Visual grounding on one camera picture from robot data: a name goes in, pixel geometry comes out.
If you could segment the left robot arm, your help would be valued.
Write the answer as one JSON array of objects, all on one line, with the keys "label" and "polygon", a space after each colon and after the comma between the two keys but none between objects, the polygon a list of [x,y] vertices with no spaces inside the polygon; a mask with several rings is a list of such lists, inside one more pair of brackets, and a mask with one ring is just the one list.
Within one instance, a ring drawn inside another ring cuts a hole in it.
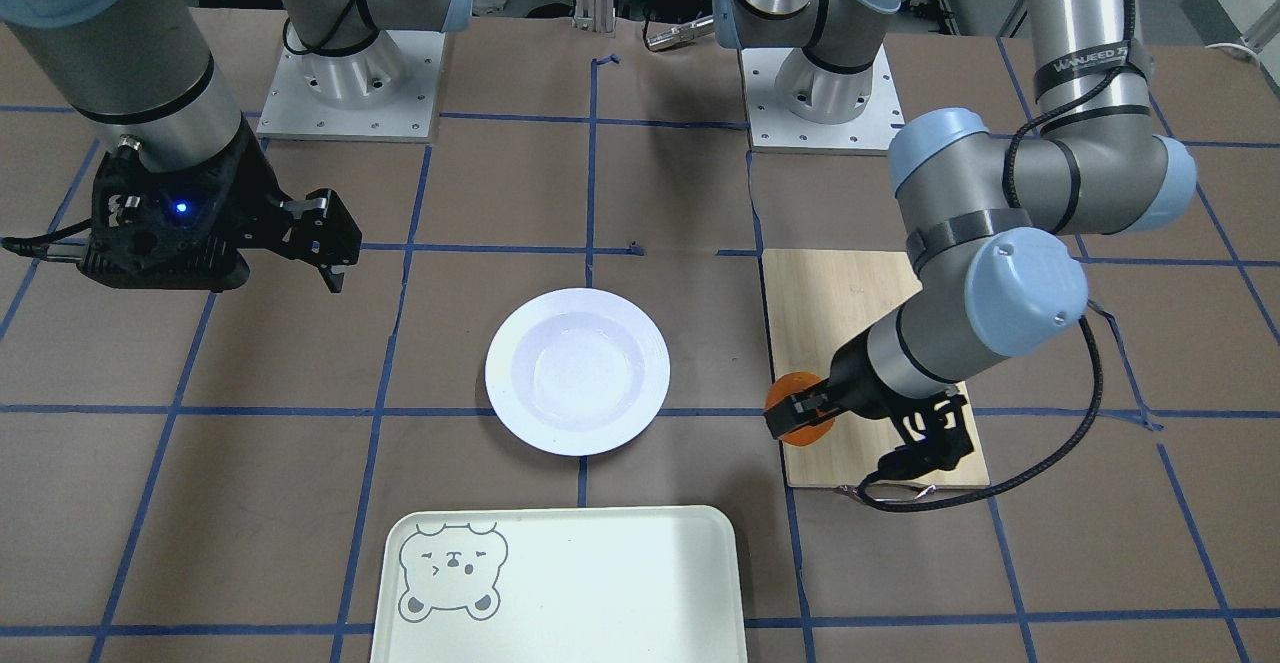
[{"label": "left robot arm", "polygon": [[1039,115],[1010,140],[946,108],[890,145],[915,294],[836,353],[829,375],[765,408],[774,438],[837,413],[924,407],[1079,323],[1089,289],[1062,236],[1155,230],[1197,188],[1188,148],[1156,134],[1137,0],[1028,0]]}]

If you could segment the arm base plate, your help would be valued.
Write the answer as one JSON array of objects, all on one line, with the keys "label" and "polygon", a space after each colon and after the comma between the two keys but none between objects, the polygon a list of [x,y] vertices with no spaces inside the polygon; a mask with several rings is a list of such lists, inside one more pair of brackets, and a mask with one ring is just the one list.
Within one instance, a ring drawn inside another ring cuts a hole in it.
[{"label": "arm base plate", "polygon": [[849,76],[818,69],[800,49],[744,49],[740,63],[755,152],[884,156],[905,125],[884,47]]},{"label": "arm base plate", "polygon": [[447,35],[381,31],[346,58],[284,51],[262,102],[266,140],[428,143]]}]

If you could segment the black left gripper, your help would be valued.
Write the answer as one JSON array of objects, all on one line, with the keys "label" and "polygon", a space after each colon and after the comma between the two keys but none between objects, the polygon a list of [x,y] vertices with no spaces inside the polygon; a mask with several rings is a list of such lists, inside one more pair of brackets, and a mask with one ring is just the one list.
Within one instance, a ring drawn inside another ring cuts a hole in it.
[{"label": "black left gripper", "polygon": [[[836,349],[826,380],[832,407],[840,413],[856,413],[865,420],[888,420],[888,401],[901,397],[873,370],[865,338],[855,338]],[[774,440],[823,438],[822,421],[804,420],[791,413],[768,413],[768,429]]]}]

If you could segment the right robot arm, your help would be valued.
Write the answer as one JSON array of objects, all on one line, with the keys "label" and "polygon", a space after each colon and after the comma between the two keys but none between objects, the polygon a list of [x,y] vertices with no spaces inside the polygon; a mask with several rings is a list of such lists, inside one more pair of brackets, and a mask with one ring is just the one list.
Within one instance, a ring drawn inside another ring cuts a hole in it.
[{"label": "right robot arm", "polygon": [[334,189],[283,192],[188,0],[3,0],[3,22],[105,148],[90,216],[4,250],[168,291],[238,288],[270,250],[342,289],[361,230]]}]

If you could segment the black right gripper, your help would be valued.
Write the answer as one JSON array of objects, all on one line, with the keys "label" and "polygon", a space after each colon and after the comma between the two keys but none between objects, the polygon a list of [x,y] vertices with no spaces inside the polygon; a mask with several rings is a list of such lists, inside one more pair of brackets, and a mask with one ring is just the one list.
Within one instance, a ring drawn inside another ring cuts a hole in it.
[{"label": "black right gripper", "polygon": [[[143,151],[142,140],[123,134],[113,154],[133,154],[152,172],[142,161]],[[357,262],[362,234],[334,189],[316,189],[301,201],[288,197],[251,133],[234,134],[223,151],[196,166],[210,163],[234,170],[230,195],[218,221],[220,236],[239,253],[260,248],[283,259],[300,259],[316,268],[329,293],[342,293],[346,270]]]}]

